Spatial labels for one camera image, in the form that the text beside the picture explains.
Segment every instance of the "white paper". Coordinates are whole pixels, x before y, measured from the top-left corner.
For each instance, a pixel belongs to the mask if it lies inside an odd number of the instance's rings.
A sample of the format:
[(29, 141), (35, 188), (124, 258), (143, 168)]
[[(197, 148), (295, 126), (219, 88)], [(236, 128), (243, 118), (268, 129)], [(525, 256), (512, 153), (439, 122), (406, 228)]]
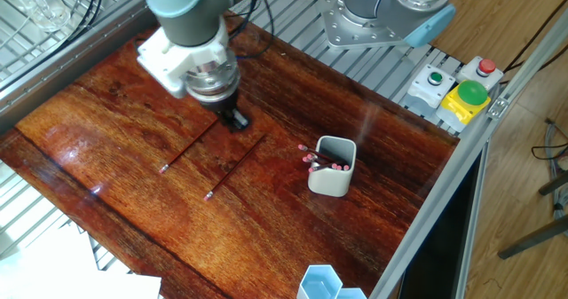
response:
[(0, 261), (0, 299), (156, 299), (161, 282), (99, 271), (88, 234), (74, 225)]

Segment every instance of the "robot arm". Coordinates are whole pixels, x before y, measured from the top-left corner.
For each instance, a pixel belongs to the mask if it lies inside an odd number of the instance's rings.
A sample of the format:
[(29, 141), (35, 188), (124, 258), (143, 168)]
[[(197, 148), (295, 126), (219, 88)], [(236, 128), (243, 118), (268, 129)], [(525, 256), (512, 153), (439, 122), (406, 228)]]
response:
[(139, 48), (138, 62), (172, 96), (193, 96), (230, 130), (249, 124), (238, 111), (240, 74), (223, 12), (241, 0), (146, 0), (162, 27)]

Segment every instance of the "white cup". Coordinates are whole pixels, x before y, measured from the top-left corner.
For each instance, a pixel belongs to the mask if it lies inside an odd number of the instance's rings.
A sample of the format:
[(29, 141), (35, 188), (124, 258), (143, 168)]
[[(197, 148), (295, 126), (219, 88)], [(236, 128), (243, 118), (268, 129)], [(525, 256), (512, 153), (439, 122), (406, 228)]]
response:
[(333, 197), (343, 197), (349, 191), (349, 183), (355, 169), (357, 145), (352, 140), (333, 136), (322, 136), (316, 145), (316, 151), (338, 157), (347, 162), (349, 170), (322, 169), (308, 176), (308, 188), (314, 193)]

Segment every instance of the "stick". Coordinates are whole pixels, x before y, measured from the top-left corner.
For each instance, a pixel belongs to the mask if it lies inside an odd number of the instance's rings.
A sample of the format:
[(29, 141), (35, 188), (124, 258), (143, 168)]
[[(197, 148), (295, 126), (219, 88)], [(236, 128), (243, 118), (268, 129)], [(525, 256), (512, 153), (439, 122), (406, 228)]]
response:
[(247, 157), (249, 157), (254, 151), (255, 149), (260, 145), (260, 143), (263, 141), (263, 139), (266, 137), (266, 134), (264, 134), (260, 139), (258, 139), (258, 141), (256, 142), (256, 144), (254, 144), (252, 146), (252, 148), (250, 148), (248, 150), (247, 153), (245, 153), (245, 155), (241, 158), (241, 160), (239, 162), (237, 162), (236, 165), (234, 165), (234, 167), (229, 170), (228, 173), (226, 173), (223, 178), (221, 178), (221, 180), (215, 185), (215, 187), (213, 187), (203, 198), (205, 201), (208, 201), (209, 199), (211, 199), (211, 197), (213, 197), (213, 192), (219, 187), (221, 186), (232, 174), (233, 172), (239, 168), (239, 166), (247, 159)]
[(177, 153), (177, 155), (173, 156), (173, 157), (170, 159), (170, 162), (168, 162), (167, 164), (165, 164), (165, 165), (162, 167), (162, 169), (160, 169), (160, 174), (163, 174), (166, 170), (168, 170), (168, 168), (171, 166), (171, 164), (173, 164), (175, 161), (177, 161), (178, 158), (179, 158), (179, 156), (181, 156), (182, 154), (184, 154), (185, 151), (186, 151), (187, 149), (189, 149), (189, 147), (191, 147), (191, 145), (193, 145), (193, 144), (197, 141), (197, 139), (199, 139), (201, 136), (203, 136), (203, 134), (205, 134), (205, 132), (206, 132), (207, 130), (209, 130), (211, 127), (213, 127), (213, 125), (215, 125), (215, 123), (216, 123), (217, 121), (218, 121), (218, 119), (215, 119), (215, 121), (213, 121), (209, 126), (207, 126), (207, 128), (206, 128), (205, 130), (203, 130), (199, 135), (197, 135), (196, 138), (194, 138), (192, 141), (190, 141), (190, 142), (185, 146), (185, 148), (181, 150), (181, 152), (179, 152), (179, 153)]

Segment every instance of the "glass beaker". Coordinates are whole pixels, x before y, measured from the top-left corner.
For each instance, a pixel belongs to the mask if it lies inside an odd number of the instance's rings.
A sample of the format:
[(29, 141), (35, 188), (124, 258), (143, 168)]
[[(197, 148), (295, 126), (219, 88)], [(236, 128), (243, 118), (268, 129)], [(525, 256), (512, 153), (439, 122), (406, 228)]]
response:
[(26, 14), (46, 32), (54, 32), (67, 24), (71, 13), (61, 0), (19, 0)]

